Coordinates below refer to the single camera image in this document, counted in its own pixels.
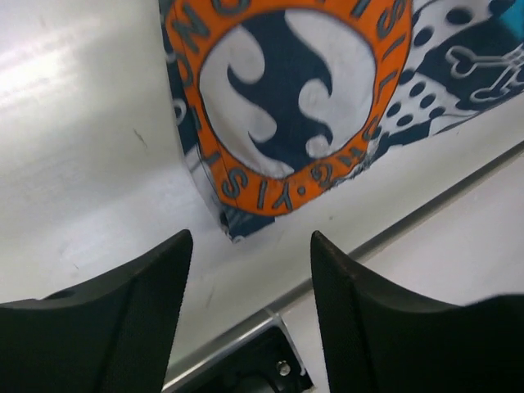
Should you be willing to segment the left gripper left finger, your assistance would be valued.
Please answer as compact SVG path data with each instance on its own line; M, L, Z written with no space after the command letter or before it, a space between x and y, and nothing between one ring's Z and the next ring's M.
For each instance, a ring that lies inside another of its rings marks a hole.
M161 391L192 247L185 229L86 282L2 304L2 391Z

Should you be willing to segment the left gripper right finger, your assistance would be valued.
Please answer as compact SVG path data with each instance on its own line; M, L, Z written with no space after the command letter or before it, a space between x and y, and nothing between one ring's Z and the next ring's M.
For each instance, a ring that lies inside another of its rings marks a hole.
M331 391L522 391L522 296L434 300L352 260L320 232L310 264Z

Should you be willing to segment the colourful patterned shorts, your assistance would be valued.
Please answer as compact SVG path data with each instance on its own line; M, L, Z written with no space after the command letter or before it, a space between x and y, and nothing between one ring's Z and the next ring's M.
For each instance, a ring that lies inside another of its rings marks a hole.
M178 134L234 241L523 91L520 1L162 1Z

